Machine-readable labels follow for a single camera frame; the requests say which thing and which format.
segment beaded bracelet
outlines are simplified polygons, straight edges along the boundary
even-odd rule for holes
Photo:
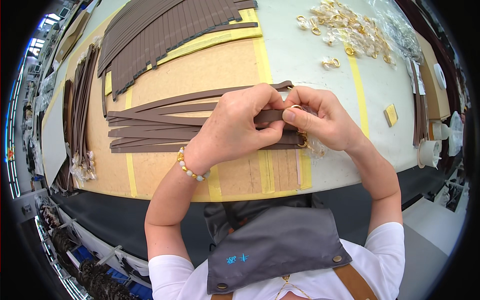
[[[188,176],[192,176],[193,178],[197,179],[198,181],[203,181],[210,176],[210,171],[206,172],[203,176],[201,175],[195,175],[191,170],[188,170],[187,167],[185,166],[185,162],[183,161],[183,151],[185,150],[185,147],[181,147],[179,150],[179,153],[177,155],[177,161],[180,164],[180,167],[182,170],[187,172]]]

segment wrist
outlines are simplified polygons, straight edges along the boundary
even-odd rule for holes
[[[345,149],[345,152],[350,157],[361,155],[361,153],[365,152],[365,150],[368,148],[368,145],[372,144],[362,132],[360,132],[356,137],[357,138],[354,140],[354,142],[349,145],[347,149]]]
[[[183,151],[183,161],[188,170],[191,170],[196,175],[204,175],[214,165],[203,149],[197,147],[191,142],[185,147]]]

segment fingernail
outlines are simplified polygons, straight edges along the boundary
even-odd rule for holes
[[[285,121],[293,122],[295,120],[295,113],[289,109],[285,109],[282,113],[282,118]]]

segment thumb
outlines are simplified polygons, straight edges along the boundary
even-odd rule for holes
[[[280,140],[285,122],[274,121],[268,128],[257,131],[257,149],[275,144]]]
[[[282,118],[288,124],[311,133],[316,137],[322,135],[322,128],[325,128],[327,125],[326,120],[298,108],[285,109]]]

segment small sponge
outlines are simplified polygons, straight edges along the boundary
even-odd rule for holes
[[[388,122],[388,127],[392,127],[395,125],[396,121],[398,120],[398,115],[396,114],[395,105],[390,105],[384,110],[385,118]]]

